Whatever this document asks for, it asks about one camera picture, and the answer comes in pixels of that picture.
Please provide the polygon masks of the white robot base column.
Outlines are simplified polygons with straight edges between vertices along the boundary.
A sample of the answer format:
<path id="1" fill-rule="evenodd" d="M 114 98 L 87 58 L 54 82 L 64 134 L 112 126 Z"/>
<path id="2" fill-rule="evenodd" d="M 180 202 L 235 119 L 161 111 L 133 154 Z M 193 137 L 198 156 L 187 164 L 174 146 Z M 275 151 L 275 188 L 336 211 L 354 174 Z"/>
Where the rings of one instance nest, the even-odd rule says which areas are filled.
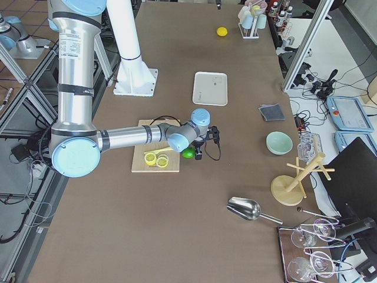
<path id="1" fill-rule="evenodd" d="M 121 57 L 114 94 L 152 97 L 158 70 L 148 68 L 142 59 L 131 2 L 107 1 L 107 11 Z"/>

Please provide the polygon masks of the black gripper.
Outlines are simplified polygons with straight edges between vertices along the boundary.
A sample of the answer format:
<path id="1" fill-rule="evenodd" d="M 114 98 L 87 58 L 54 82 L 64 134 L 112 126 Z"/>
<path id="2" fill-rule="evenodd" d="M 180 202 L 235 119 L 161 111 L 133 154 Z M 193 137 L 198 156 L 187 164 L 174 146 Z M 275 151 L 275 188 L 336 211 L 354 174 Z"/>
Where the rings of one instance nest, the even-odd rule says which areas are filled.
<path id="1" fill-rule="evenodd" d="M 207 141 L 214 141 L 216 145 L 220 147 L 220 131 L 216 126 L 209 126 L 207 133 L 204 136 L 200 136 L 198 140 L 193 141 L 193 146 L 195 147 L 195 159 L 201 160 L 203 152 L 201 146 Z"/>

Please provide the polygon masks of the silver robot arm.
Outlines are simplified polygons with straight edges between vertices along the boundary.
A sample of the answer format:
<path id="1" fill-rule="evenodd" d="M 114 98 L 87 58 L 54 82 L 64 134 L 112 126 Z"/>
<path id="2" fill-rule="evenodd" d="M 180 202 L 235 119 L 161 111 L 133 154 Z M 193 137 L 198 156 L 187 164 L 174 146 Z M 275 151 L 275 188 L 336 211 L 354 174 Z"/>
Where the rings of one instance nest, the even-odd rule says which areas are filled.
<path id="1" fill-rule="evenodd" d="M 38 59 L 49 40 L 36 40 L 15 16 L 1 15 L 1 44 L 16 59 Z"/>
<path id="2" fill-rule="evenodd" d="M 130 1 L 49 1 L 49 25 L 59 33 L 58 118 L 51 128 L 49 151 L 54 169 L 67 177 L 91 173 L 110 149 L 166 141 L 176 152 L 219 140 L 210 113 L 195 109 L 180 126 L 98 130 L 92 123 L 95 38 L 101 15 L 108 12 L 118 52 L 116 95 L 151 97 L 158 71 L 142 60 Z"/>

